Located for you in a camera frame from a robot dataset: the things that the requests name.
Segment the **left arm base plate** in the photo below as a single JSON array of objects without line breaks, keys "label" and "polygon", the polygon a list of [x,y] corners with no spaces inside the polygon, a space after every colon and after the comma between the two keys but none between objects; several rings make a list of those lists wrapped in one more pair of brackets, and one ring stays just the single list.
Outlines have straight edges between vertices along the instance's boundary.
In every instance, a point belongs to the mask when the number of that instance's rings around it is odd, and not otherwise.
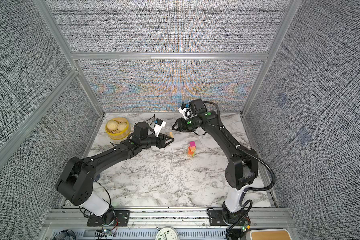
[{"label": "left arm base plate", "polygon": [[87,221],[88,227],[126,227],[130,218],[128,210],[109,210],[102,216],[90,214]]}]

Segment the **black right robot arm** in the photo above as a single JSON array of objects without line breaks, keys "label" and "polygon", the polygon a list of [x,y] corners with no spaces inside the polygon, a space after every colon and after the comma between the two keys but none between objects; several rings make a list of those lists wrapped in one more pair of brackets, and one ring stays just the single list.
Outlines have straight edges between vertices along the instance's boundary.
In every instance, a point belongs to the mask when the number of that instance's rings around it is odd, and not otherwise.
[{"label": "black right robot arm", "polygon": [[257,160],[253,157],[256,152],[251,150],[248,154],[240,150],[240,143],[229,133],[220,121],[220,116],[214,112],[206,112],[190,119],[179,118],[172,126],[178,132],[196,132],[202,128],[216,141],[228,159],[225,178],[230,185],[228,195],[223,202],[222,215],[224,221],[232,225],[242,215],[245,190],[250,187],[258,176]]}]

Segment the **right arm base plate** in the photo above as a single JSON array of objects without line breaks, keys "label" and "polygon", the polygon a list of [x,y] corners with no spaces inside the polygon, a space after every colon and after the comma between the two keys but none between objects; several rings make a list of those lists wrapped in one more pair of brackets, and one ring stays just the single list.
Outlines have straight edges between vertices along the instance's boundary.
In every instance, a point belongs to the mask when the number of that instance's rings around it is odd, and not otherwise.
[{"label": "right arm base plate", "polygon": [[241,219],[241,215],[233,217],[232,219],[228,220],[227,215],[223,214],[222,210],[208,208],[207,215],[209,217],[209,222],[211,226],[231,226],[236,223],[238,220]]}]

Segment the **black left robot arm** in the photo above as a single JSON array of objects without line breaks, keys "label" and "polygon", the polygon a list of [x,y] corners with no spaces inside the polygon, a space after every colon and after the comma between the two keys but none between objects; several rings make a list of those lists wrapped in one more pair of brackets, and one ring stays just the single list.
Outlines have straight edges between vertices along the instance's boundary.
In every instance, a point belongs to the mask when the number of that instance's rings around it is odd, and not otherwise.
[{"label": "black left robot arm", "polygon": [[162,149],[174,141],[174,138],[164,134],[149,134],[139,138],[130,135],[103,153],[84,159],[71,158],[57,180],[56,190],[74,206],[90,212],[85,215],[89,220],[101,225],[111,225],[115,221],[112,198],[106,201],[94,193],[94,183],[98,182],[95,177],[114,165],[135,157],[143,149]]}]

